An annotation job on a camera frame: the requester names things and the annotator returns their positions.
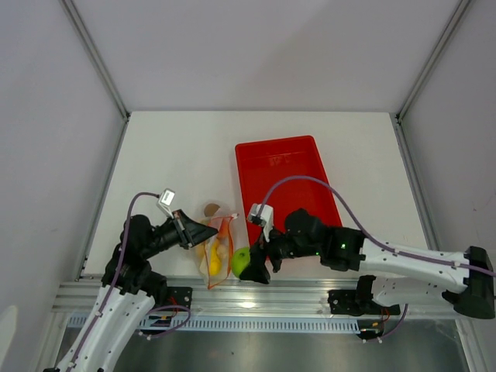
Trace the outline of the green apple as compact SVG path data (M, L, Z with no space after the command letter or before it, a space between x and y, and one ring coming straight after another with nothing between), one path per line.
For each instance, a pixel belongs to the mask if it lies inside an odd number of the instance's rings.
M245 246L234 252L231 258L231 271L233 275L240 278L241 273L250 264L250 248Z

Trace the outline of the brown kiwi fruit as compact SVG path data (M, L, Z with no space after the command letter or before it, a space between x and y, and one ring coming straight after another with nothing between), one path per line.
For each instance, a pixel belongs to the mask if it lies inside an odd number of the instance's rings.
M216 203L208 203L203 209L204 216L207 218L212 218L219 213L221 209L220 205Z

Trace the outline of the pink peach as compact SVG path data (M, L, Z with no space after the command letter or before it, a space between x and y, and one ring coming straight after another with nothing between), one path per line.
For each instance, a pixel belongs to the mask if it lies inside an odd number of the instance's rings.
M225 239L229 236L229 224L230 224L231 219L223 219L220 227L219 227L219 232L217 237L219 239Z

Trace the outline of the clear zip top bag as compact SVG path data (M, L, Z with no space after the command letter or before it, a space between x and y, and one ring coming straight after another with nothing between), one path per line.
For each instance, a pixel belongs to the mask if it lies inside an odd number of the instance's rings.
M200 223L217 230L217 233L195 247L193 260L208 290L222 284L231 274L231 259L234 253L233 222L238 213L208 203L203 209Z

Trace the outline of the beige garlic bulb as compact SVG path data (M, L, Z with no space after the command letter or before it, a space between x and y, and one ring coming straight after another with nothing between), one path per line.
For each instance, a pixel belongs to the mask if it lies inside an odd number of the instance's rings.
M229 247L224 244L220 244L217 247L216 253L220 260L227 260L229 258Z

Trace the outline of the yellow bumpy gourd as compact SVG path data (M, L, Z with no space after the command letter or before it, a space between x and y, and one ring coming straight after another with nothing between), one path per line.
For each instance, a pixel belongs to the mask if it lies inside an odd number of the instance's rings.
M214 246L211 248L210 263L208 265L208 272L212 276L219 274L222 269L222 260L218 258L216 253L217 247L218 246Z

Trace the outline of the orange fruit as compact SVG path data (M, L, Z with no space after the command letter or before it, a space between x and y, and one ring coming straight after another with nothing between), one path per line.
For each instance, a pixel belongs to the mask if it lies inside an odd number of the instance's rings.
M202 262L205 259L205 244L198 244L195 247L196 258L199 262Z

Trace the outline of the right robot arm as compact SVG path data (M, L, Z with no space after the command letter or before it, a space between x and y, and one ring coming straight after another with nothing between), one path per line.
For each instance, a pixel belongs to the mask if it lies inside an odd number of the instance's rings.
M283 260L318 257L329 269L356 271L353 290L331 290L334 315L397 315L402 305L446 301L453 310L474 319L494 319L494 276L485 249L471 246L461 252L421 253L417 249L381 242L360 229L327 226L300 208L289 214L284 230L273 225L270 206L255 205L248 220L260 226L255 243L237 250L231 270L241 281L269 284Z

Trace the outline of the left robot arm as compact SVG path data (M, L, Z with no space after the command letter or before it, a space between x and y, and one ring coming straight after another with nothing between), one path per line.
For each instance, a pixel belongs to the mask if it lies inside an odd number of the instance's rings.
M182 210L160 226L145 215L127 218L111 260L105 267L87 320L55 371L112 371L139 323L152 310L187 311L171 302L164 275L153 271L150 258L174 246L189 249L218 230L187 217Z

